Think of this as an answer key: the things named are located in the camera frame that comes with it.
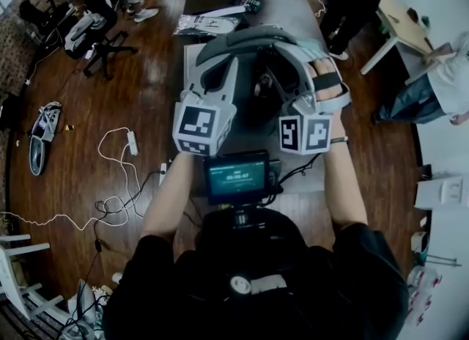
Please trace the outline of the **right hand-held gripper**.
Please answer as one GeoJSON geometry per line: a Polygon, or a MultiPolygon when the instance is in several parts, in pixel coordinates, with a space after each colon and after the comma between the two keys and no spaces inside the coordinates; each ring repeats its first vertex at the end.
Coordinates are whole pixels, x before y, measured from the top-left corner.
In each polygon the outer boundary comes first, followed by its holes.
{"type": "Polygon", "coordinates": [[[297,155],[313,155],[330,149],[333,113],[351,103],[350,89],[332,57],[314,39],[296,40],[274,26],[254,26],[226,36],[229,53],[252,53],[273,46],[273,85],[283,101],[279,122],[280,150],[297,155]],[[329,58],[337,74],[328,73],[311,80],[307,65],[315,59],[329,58]],[[319,89],[341,83],[344,93],[319,101],[319,89]]]}

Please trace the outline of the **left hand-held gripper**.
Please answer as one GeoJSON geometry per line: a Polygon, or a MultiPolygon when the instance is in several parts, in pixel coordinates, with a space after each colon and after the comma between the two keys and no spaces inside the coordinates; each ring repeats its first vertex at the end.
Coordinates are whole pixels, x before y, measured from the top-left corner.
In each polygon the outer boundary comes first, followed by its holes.
{"type": "Polygon", "coordinates": [[[226,140],[237,107],[234,104],[240,61],[253,61],[254,29],[243,29],[218,36],[203,48],[183,48],[184,89],[176,102],[172,137],[180,152],[214,156],[226,140]],[[227,68],[221,85],[209,92],[204,85],[214,70],[227,68]]]}

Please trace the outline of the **person's right hand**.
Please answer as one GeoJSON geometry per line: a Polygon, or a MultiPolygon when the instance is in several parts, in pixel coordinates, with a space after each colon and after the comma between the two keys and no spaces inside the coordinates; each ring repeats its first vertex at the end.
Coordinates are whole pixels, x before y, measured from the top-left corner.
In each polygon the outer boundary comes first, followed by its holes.
{"type": "MultiPolygon", "coordinates": [[[[337,70],[329,58],[315,59],[313,62],[308,63],[307,69],[312,81],[320,76],[327,75],[328,73],[337,74],[337,70]]],[[[334,99],[344,93],[344,87],[341,83],[329,87],[323,87],[321,89],[319,89],[317,85],[314,85],[314,88],[316,97],[319,101],[334,99]]]]}

